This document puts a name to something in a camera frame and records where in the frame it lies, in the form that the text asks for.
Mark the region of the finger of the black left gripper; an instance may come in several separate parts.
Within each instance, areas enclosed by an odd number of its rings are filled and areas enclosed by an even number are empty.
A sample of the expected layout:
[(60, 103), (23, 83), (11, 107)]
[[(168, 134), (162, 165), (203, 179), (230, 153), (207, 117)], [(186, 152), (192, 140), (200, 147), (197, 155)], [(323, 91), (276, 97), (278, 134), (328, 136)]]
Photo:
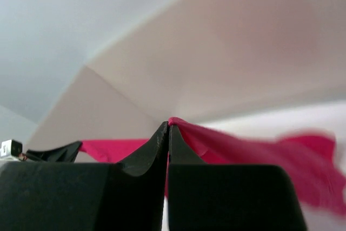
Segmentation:
[(46, 151), (34, 151), (28, 150), (26, 152), (26, 158), (32, 161), (44, 161), (44, 162), (74, 162), (79, 149), (82, 146), (81, 141), (69, 143), (62, 147), (54, 148)]

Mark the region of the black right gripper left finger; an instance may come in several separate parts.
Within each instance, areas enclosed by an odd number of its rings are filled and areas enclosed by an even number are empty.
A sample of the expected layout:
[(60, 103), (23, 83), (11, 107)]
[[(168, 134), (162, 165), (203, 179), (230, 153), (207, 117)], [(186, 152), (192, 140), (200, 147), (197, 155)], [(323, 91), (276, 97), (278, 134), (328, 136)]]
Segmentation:
[(1, 230), (160, 230), (168, 131), (119, 163), (7, 162)]

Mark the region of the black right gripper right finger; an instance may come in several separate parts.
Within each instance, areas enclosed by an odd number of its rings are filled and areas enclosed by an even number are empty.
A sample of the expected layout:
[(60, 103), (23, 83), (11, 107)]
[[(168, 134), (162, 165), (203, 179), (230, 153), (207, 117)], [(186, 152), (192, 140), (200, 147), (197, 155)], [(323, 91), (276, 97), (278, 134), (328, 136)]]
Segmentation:
[(288, 174), (268, 164), (207, 164), (170, 127), (170, 230), (306, 230)]

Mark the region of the magenta t shirt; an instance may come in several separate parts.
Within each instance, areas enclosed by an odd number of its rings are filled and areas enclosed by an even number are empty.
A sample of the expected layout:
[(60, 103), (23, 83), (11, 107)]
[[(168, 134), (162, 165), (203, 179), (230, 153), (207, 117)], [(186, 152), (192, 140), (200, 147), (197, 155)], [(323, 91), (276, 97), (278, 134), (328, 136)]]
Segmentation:
[(319, 133), (289, 135), (274, 142), (243, 139), (171, 117), (187, 147), (211, 164), (274, 164), (292, 179), (300, 202), (345, 217), (345, 175), (334, 164), (336, 141)]

